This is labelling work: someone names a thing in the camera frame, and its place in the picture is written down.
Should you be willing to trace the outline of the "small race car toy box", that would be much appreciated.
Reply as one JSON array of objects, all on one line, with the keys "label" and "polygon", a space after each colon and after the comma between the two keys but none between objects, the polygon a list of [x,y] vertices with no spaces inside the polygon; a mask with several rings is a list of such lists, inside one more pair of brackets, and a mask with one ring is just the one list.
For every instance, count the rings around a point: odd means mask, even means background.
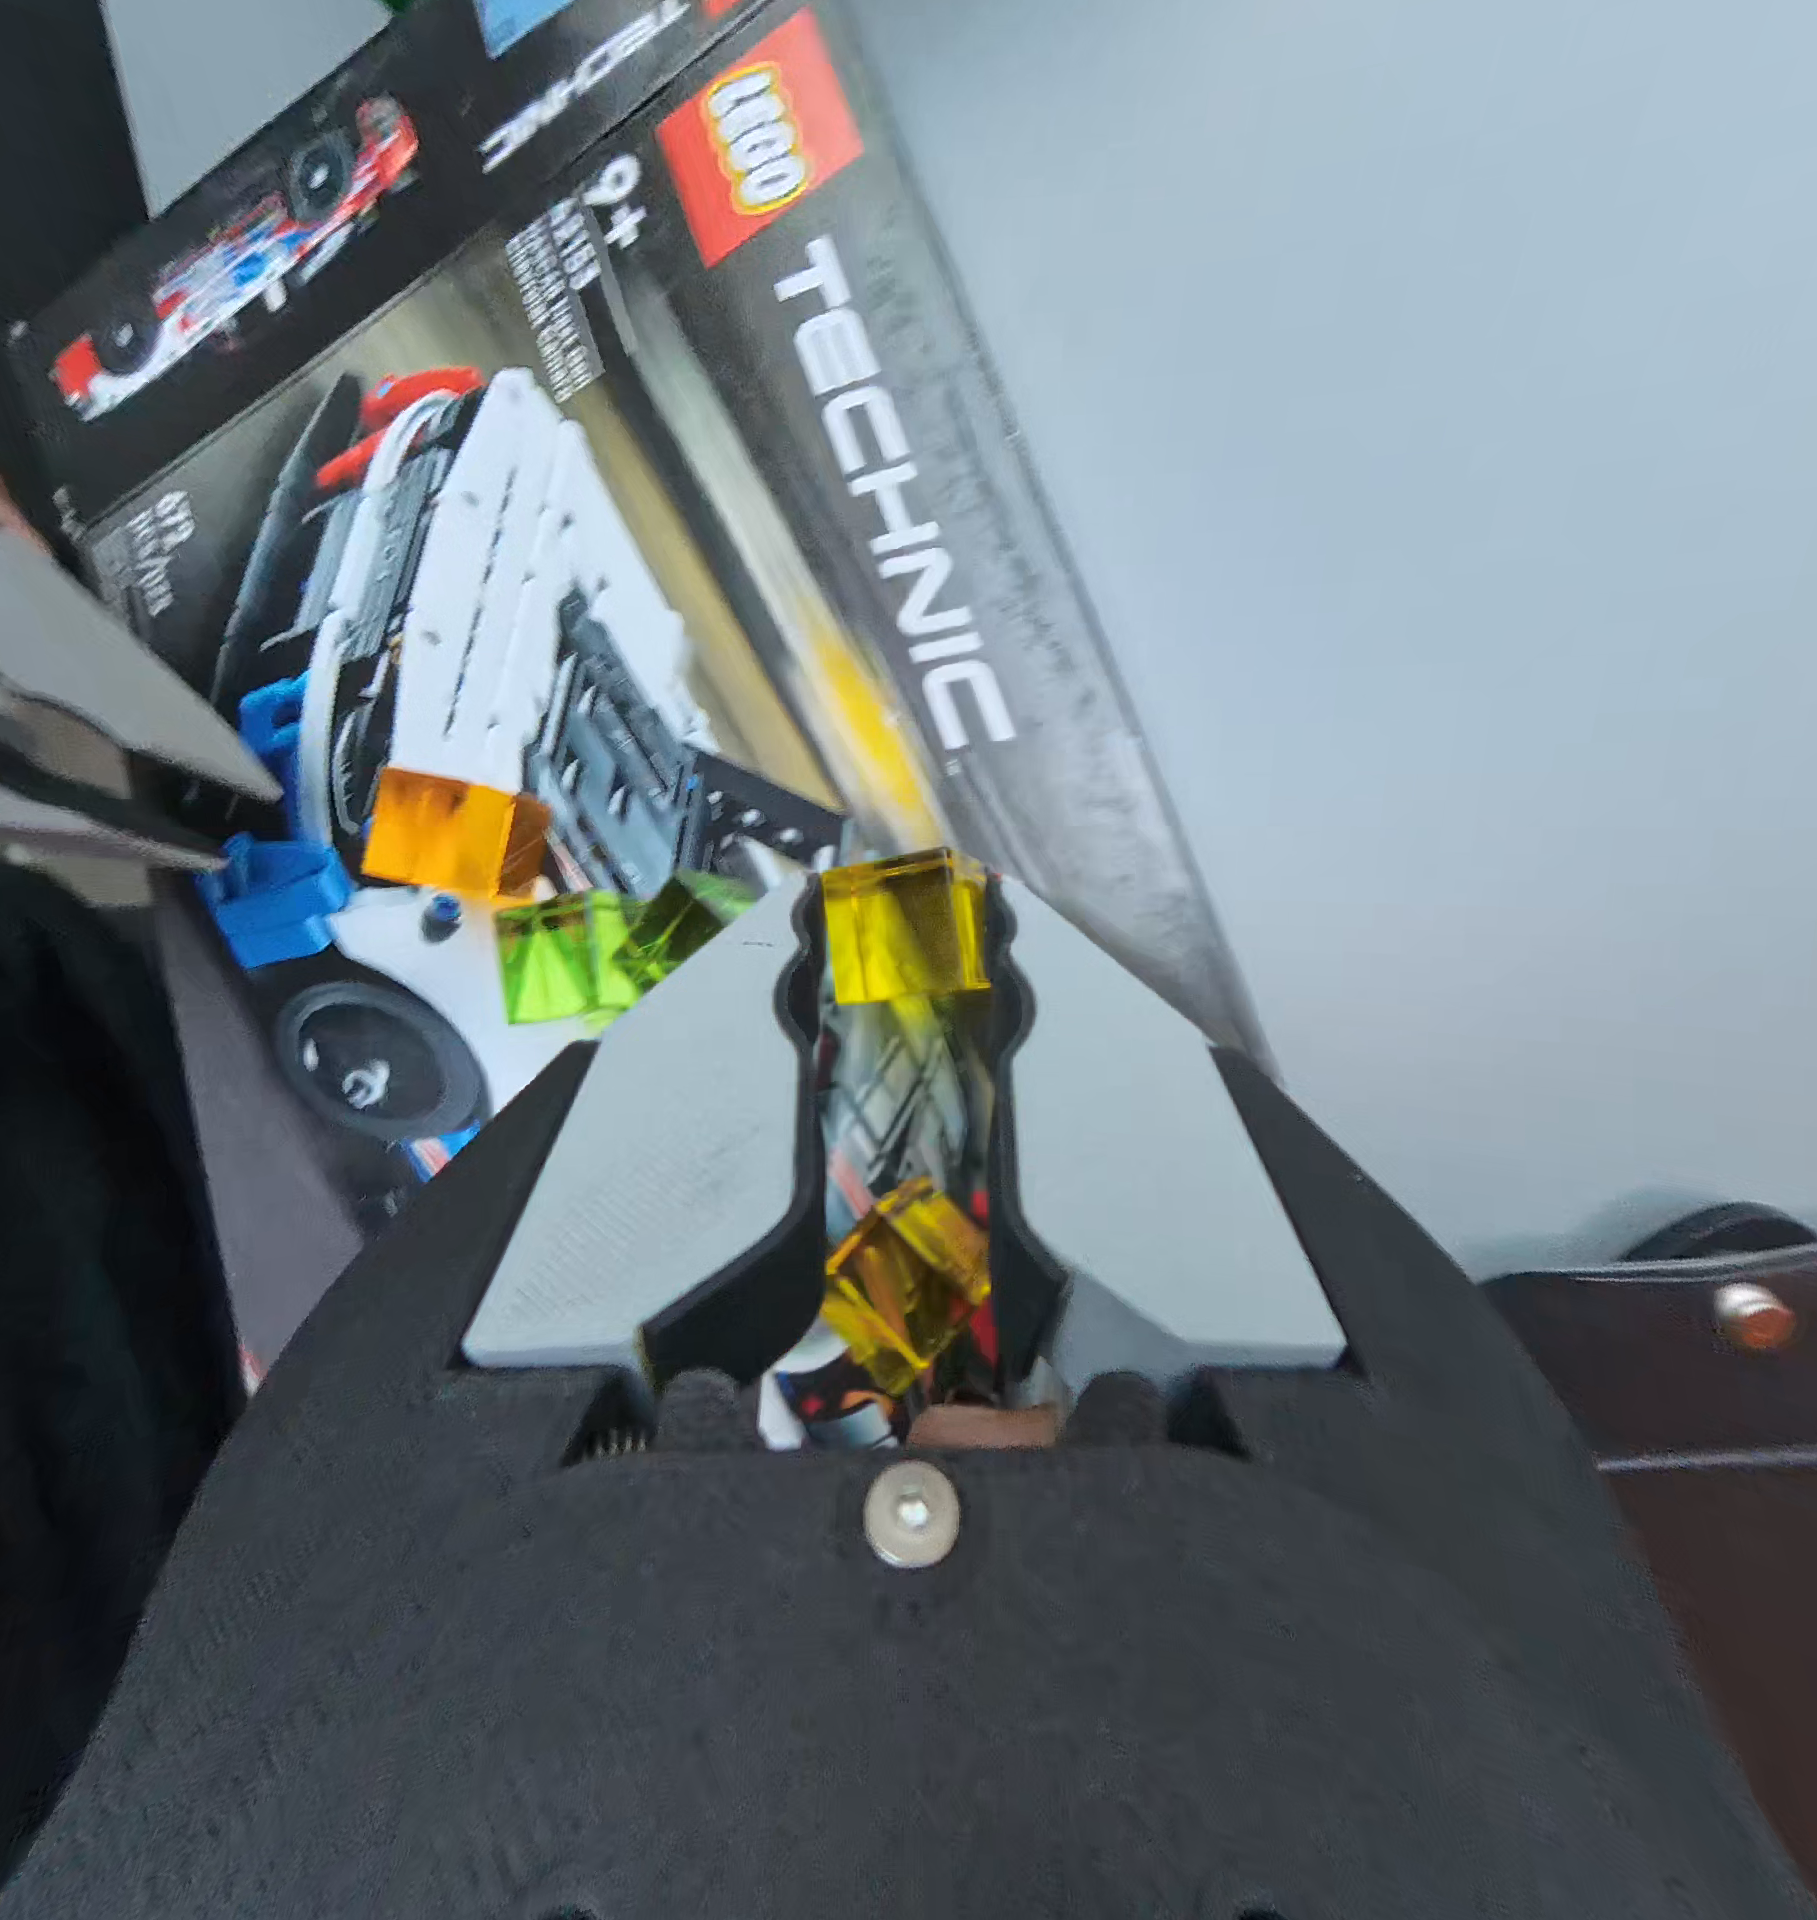
[{"label": "small race car toy box", "polygon": [[467,244],[743,3],[409,3],[120,240],[11,355],[95,522]]}]

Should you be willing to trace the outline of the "large race car toy box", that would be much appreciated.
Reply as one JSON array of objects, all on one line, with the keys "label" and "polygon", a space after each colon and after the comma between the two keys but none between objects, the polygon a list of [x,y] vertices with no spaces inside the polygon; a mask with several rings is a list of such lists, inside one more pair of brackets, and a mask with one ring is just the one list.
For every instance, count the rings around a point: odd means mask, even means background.
[{"label": "large race car toy box", "polygon": [[[181,786],[228,855],[200,948],[241,1068],[355,1252],[455,1167],[511,1237],[602,1032],[511,1024],[495,910],[989,866],[991,987],[837,1006],[825,1258],[931,1175],[989,1229],[996,886],[1027,884],[1209,1042],[1235,971],[931,217],[833,3],[743,3],[614,129],[95,522],[110,611],[265,762]],[[383,765],[550,804],[531,898],[362,876]],[[996,1320],[991,1299],[975,1312]],[[790,1381],[795,1348],[764,1377]],[[1101,1373],[1017,1373],[1080,1394]],[[837,1440],[888,1440],[835,1338]]]}]

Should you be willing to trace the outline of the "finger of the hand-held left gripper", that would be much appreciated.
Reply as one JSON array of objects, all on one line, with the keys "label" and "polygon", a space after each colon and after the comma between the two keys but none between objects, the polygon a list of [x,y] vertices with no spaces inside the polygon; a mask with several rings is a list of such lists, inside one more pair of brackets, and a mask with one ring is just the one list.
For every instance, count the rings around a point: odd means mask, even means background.
[{"label": "finger of the hand-held left gripper", "polygon": [[65,569],[0,528],[0,682],[63,708],[128,753],[253,799],[279,799],[265,762]]},{"label": "finger of the hand-held left gripper", "polygon": [[140,804],[129,826],[104,819],[108,793],[74,781],[55,781],[55,799],[33,799],[0,781],[0,857],[13,846],[24,857],[72,855],[95,862],[124,862],[158,869],[224,869],[228,855],[170,819],[154,819]]}]

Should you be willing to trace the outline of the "orange transparent cube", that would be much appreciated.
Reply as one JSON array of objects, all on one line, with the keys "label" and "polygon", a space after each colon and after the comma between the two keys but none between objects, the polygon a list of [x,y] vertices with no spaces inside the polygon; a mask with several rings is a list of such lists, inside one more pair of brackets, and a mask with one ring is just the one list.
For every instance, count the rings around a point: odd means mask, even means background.
[{"label": "orange transparent cube", "polygon": [[531,898],[552,812],[531,793],[383,765],[362,876],[476,898]]}]

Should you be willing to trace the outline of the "person's dark trousers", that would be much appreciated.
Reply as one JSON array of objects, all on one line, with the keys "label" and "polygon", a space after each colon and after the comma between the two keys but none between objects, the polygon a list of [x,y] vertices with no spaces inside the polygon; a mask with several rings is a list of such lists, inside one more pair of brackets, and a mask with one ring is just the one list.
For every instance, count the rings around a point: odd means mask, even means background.
[{"label": "person's dark trousers", "polygon": [[104,912],[0,866],[0,1887],[241,1411],[165,993]]}]

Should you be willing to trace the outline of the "dark brown snap pouch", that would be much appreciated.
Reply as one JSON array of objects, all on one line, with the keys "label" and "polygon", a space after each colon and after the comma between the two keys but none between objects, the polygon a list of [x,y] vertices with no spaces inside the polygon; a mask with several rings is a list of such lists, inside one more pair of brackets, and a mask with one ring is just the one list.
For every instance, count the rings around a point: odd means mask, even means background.
[{"label": "dark brown snap pouch", "polygon": [[1722,1738],[1817,1892],[1817,1229],[1706,1204],[1486,1278],[1564,1399]]}]

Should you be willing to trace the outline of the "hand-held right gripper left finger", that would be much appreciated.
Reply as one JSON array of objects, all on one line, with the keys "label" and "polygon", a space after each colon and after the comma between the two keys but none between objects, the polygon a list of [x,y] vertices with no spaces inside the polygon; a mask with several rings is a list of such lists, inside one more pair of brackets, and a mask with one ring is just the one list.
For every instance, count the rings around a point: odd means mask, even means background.
[{"label": "hand-held right gripper left finger", "polygon": [[819,880],[788,876],[594,1045],[464,1329],[487,1369],[750,1387],[825,1290]]}]

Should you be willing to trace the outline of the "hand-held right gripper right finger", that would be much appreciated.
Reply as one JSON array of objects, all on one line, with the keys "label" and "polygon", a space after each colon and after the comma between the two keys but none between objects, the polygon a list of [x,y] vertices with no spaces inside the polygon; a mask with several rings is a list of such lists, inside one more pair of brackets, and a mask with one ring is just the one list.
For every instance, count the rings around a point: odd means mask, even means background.
[{"label": "hand-held right gripper right finger", "polygon": [[1017,1373],[1330,1366],[1343,1325],[1205,1032],[996,886],[991,1264]]}]

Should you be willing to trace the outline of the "yellow transparent cube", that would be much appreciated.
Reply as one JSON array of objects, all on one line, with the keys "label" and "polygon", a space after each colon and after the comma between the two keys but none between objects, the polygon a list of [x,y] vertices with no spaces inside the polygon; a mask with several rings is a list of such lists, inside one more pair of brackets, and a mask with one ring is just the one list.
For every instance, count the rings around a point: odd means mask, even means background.
[{"label": "yellow transparent cube", "polygon": [[932,846],[828,866],[819,876],[819,898],[837,1006],[991,987],[983,862]]},{"label": "yellow transparent cube", "polygon": [[825,1258],[825,1329],[894,1399],[932,1377],[989,1299],[989,1229],[931,1175],[874,1197]]}]

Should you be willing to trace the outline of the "green transparent cube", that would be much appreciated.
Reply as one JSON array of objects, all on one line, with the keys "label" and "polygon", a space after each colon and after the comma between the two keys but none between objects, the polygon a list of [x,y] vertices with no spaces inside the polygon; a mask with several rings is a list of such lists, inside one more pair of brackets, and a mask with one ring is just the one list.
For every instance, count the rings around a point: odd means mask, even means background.
[{"label": "green transparent cube", "polygon": [[642,903],[611,889],[575,889],[495,910],[495,959],[511,1024],[578,1020],[602,1032],[642,987],[626,943]]},{"label": "green transparent cube", "polygon": [[759,898],[738,876],[675,866],[659,894],[639,903],[614,948],[614,967],[637,997],[680,971],[699,948],[718,938]]}]

